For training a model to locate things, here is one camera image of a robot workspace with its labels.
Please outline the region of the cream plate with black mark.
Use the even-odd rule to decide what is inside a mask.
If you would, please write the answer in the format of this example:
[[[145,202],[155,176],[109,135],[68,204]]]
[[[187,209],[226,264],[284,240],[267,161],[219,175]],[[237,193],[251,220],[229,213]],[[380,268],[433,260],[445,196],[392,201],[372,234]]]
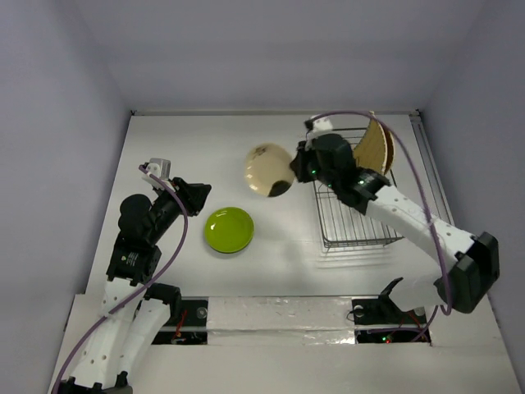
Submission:
[[[269,198],[283,195],[295,179],[291,162],[291,155],[280,145],[257,145],[244,160],[244,179],[249,188],[259,195]]]

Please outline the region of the green plate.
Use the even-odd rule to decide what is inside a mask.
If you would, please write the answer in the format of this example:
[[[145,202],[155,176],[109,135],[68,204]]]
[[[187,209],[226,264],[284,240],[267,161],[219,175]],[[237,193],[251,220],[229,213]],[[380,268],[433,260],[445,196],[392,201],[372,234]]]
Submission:
[[[203,234],[216,252],[234,254],[245,249],[253,239],[253,219],[241,208],[220,208],[208,216]]]

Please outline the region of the square bamboo tray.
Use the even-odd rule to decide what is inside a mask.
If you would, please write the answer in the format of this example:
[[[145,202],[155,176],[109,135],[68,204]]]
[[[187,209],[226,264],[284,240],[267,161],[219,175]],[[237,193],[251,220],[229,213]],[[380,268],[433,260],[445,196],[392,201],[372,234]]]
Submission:
[[[353,153],[359,167],[386,174],[386,139],[383,126],[377,120],[369,121],[366,132]]]

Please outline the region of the oval bamboo tray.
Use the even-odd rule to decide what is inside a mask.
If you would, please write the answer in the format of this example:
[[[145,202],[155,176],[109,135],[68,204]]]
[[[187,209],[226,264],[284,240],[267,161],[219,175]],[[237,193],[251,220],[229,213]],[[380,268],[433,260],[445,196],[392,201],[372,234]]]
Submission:
[[[387,173],[394,162],[395,159],[395,141],[393,139],[393,136],[390,132],[390,130],[386,127],[383,128],[383,131],[385,133],[385,139],[386,139],[386,165],[385,165],[385,173]]]

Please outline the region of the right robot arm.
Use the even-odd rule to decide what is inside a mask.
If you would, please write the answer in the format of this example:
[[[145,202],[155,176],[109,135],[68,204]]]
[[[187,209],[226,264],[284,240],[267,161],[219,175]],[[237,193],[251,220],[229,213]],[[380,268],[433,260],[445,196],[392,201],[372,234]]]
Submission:
[[[441,270],[432,285],[451,309],[472,313],[499,279],[499,241],[492,234],[475,236],[417,205],[381,173],[358,166],[342,136],[301,140],[290,168],[298,182],[321,182],[342,204],[392,227],[432,257]]]

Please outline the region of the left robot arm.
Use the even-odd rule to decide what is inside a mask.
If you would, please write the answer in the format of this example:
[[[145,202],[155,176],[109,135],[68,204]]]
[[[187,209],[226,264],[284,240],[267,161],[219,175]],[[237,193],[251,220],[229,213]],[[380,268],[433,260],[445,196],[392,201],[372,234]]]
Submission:
[[[158,282],[165,272],[157,243],[177,218],[200,213],[212,189],[175,177],[147,175],[157,195],[126,197],[120,205],[119,233],[106,271],[98,321],[67,356],[54,393],[131,393],[132,380],[155,336],[165,324],[179,323],[180,289]]]

